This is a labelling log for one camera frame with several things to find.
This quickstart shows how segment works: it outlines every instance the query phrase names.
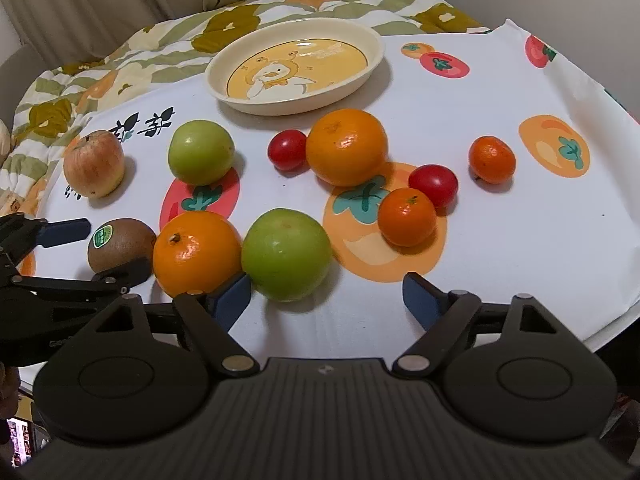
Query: cartoon character on plate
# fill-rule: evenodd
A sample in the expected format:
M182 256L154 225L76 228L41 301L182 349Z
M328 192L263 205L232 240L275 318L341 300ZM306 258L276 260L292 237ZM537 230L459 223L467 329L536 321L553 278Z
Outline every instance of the cartoon character on plate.
M257 57L258 64L246 76L246 82L251 88L246 96L251 101L280 101L295 99L306 93L306 85L315 83L312 79L298 77L300 67L293 61L298 52L289 53L289 59L269 60L267 57Z

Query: red tomato print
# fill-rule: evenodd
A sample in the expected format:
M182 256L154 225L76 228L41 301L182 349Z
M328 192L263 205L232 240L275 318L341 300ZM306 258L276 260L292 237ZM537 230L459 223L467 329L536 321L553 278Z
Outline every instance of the red tomato print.
M422 54L420 64L429 72L450 79L459 79L469 73L469 66L464 61L443 52Z
M160 211L160 230L185 211L213 211L229 218L240 195L240 181L234 168L208 186L189 186L177 178L169 186Z
M553 61L556 57L556 52L533 34L527 38L527 42L524 44L524 51L531 64L538 68L544 68L549 61Z

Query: metal screw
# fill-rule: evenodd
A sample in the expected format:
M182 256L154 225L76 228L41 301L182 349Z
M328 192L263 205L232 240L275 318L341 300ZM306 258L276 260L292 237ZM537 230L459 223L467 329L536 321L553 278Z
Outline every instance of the metal screw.
M431 362L424 356L409 354L398 359L398 366L408 372L421 372L429 368Z
M254 366L254 360L247 355L230 355L222 361L222 365L230 372L245 372Z

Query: kiwi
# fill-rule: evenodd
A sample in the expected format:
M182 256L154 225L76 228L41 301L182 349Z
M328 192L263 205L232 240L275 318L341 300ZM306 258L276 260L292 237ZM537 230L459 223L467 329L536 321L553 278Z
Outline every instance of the kiwi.
M155 243L156 234L144 222L117 218L95 230L86 257L93 272L102 272L141 256L151 261Z

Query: bowl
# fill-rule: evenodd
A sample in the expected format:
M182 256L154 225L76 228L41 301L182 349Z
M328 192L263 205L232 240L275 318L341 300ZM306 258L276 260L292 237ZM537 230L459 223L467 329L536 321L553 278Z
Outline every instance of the bowl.
M338 18L307 18L255 30L209 63L209 92L252 115L299 114L355 92L380 64L385 46L372 28Z

